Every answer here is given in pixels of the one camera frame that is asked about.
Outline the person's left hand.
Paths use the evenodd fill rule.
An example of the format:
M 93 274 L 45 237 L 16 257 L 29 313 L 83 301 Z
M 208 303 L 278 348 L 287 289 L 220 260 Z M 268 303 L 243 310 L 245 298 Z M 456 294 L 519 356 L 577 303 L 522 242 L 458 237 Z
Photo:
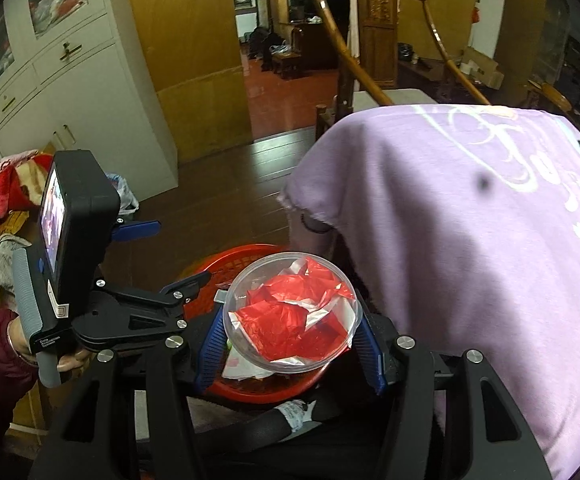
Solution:
M 9 322 L 8 338 L 13 350 L 23 361 L 32 366 L 38 365 L 37 359 L 32 355 L 32 352 L 30 351 L 28 341 L 25 338 L 23 332 L 22 323 L 20 322 L 20 318 L 18 316 L 14 318 L 14 320 Z M 58 365 L 56 366 L 56 369 L 60 373 L 66 373 L 70 372 L 71 370 L 77 370 L 77 368 L 81 368 L 84 365 L 84 363 L 86 363 L 90 359 L 90 356 L 91 356 L 90 351 L 83 348 L 79 348 L 73 354 L 69 354 L 68 356 L 61 356 L 61 358 L 58 359 Z

